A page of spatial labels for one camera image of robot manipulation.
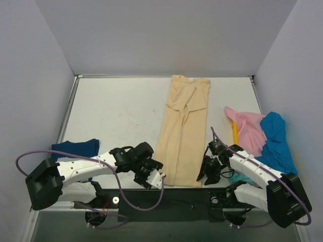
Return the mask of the beige t shirt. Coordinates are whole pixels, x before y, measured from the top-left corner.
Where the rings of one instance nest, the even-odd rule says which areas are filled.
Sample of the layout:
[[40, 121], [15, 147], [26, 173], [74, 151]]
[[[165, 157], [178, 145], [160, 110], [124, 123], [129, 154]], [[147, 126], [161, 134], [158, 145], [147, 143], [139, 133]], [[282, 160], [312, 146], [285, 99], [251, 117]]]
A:
[[197, 177], [205, 151], [209, 90], [208, 79], [172, 76], [154, 152], [168, 186], [201, 187]]

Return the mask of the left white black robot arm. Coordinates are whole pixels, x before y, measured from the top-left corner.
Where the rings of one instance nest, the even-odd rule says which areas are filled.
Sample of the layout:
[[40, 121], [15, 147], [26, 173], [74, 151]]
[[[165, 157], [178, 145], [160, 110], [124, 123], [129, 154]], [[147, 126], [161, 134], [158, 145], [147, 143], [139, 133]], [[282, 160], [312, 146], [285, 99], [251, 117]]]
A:
[[43, 160], [25, 179], [31, 208], [43, 210], [56, 202], [69, 201], [89, 204], [97, 208], [103, 204], [104, 193], [89, 178], [133, 172], [133, 181], [145, 189], [164, 189], [165, 177], [160, 170], [163, 164], [153, 160], [153, 149], [147, 142], [136, 147], [114, 148], [91, 158], [72, 155], [70, 161]]

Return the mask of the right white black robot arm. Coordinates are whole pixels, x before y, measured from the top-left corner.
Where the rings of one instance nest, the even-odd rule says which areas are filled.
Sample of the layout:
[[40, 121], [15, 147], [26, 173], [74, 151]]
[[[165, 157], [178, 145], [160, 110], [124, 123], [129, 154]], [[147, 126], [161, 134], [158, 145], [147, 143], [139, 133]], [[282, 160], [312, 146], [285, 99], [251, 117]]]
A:
[[224, 168], [240, 172], [256, 185], [238, 180], [226, 187], [226, 194], [220, 201], [230, 206], [240, 203], [266, 211], [272, 221], [282, 228], [307, 216], [311, 222], [311, 203], [298, 175], [283, 173], [261, 163], [238, 145], [226, 146], [219, 140], [209, 142], [204, 154], [197, 180], [205, 178], [204, 185], [220, 181]]

